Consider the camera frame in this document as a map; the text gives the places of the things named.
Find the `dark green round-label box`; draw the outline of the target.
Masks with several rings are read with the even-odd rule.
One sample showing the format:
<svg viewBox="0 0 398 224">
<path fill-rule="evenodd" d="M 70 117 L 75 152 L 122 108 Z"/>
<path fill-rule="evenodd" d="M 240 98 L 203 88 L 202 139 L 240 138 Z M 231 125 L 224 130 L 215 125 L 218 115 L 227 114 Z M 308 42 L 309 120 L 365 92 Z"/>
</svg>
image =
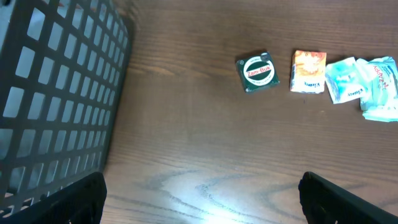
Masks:
<svg viewBox="0 0 398 224">
<path fill-rule="evenodd" d="M 280 83 L 269 52 L 241 58 L 235 65 L 245 93 L 266 90 Z"/>
</svg>

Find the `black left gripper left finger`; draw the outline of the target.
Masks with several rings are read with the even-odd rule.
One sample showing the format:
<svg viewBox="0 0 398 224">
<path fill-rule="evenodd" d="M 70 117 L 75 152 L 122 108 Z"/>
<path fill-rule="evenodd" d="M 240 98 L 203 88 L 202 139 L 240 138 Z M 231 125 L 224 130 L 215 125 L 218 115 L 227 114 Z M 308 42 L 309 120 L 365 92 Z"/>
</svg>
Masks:
<svg viewBox="0 0 398 224">
<path fill-rule="evenodd" d="M 104 176 L 94 172 L 29 208 L 1 219 L 1 224 L 100 224 L 107 196 Z"/>
</svg>

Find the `teal wipes pouch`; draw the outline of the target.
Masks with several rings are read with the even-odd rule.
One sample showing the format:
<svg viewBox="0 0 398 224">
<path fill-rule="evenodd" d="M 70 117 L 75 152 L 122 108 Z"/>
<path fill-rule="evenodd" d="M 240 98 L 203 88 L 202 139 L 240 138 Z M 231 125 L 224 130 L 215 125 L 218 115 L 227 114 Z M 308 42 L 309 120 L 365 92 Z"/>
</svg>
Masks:
<svg viewBox="0 0 398 224">
<path fill-rule="evenodd" d="M 365 119 L 380 122 L 397 122 L 397 66 L 390 57 L 371 61 L 359 58 L 359 71 L 367 81 L 367 95 L 360 99 Z"/>
</svg>

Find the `small teal tissue pack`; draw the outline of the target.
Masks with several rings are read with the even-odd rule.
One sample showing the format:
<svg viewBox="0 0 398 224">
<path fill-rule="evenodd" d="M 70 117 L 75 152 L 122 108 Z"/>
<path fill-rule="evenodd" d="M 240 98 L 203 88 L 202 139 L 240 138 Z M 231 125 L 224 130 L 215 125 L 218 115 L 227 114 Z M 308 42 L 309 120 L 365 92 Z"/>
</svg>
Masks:
<svg viewBox="0 0 398 224">
<path fill-rule="evenodd" d="M 326 66 L 325 77 L 333 104 L 362 98 L 368 93 L 368 84 L 354 57 L 329 63 Z"/>
</svg>

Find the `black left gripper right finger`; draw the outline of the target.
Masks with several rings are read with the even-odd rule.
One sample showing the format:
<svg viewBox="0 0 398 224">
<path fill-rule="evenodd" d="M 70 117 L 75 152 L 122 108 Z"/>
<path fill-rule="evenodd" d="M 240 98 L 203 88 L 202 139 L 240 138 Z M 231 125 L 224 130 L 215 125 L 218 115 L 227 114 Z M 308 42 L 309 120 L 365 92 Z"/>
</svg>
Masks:
<svg viewBox="0 0 398 224">
<path fill-rule="evenodd" d="M 298 190 L 302 211 L 309 223 L 397 223 L 397 216 L 313 172 L 304 173 Z"/>
</svg>

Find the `orange small tissue pack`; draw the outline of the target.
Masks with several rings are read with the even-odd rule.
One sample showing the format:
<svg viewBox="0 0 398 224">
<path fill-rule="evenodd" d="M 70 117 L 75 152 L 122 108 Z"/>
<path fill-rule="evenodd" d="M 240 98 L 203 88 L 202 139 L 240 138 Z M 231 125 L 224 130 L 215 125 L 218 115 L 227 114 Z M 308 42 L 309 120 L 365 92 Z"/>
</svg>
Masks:
<svg viewBox="0 0 398 224">
<path fill-rule="evenodd" d="M 292 56 L 290 91 L 320 94 L 325 90 L 326 52 L 296 50 Z"/>
</svg>

